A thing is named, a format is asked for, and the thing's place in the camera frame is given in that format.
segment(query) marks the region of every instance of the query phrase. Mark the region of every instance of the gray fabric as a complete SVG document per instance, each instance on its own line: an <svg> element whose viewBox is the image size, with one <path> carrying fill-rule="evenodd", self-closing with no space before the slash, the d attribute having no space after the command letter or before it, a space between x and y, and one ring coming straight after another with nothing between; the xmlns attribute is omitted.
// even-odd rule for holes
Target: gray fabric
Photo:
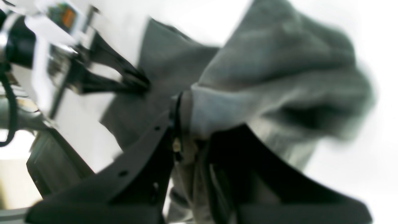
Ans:
<svg viewBox="0 0 398 224"><path fill-rule="evenodd" d="M123 150L168 109L172 95L197 82L184 94L185 159L172 173L180 197L171 204L176 206L170 208L171 222L190 217L188 204L197 223L214 223L195 139L247 123L276 154L302 170L321 137L353 138L373 104L349 39L284 0L255 0L220 50L151 20L140 67L151 91L118 95L102 122Z"/></svg>

